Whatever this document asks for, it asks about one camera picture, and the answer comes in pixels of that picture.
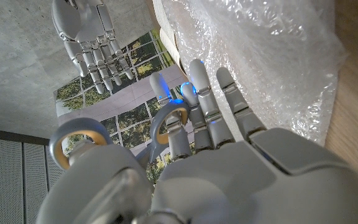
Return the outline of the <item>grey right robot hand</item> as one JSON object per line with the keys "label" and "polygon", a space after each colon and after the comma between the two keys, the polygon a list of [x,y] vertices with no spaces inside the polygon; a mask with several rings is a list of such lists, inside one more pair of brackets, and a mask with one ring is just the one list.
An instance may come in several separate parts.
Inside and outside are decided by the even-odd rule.
{"label": "grey right robot hand", "polygon": [[53,0],[52,20],[78,73],[89,75],[98,93],[122,84],[116,63],[128,79],[134,78],[103,1]]}

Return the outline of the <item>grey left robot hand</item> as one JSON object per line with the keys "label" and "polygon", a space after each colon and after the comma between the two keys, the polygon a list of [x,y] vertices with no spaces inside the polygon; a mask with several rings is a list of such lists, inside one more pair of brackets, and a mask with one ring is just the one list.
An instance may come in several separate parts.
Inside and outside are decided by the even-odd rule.
{"label": "grey left robot hand", "polygon": [[64,174],[38,223],[358,223],[358,172],[329,150],[254,114],[229,70],[216,73],[240,129],[225,122],[204,63],[190,64],[182,99],[160,73],[162,105],[151,142],[138,154],[114,144],[91,118],[61,125],[50,139]]}

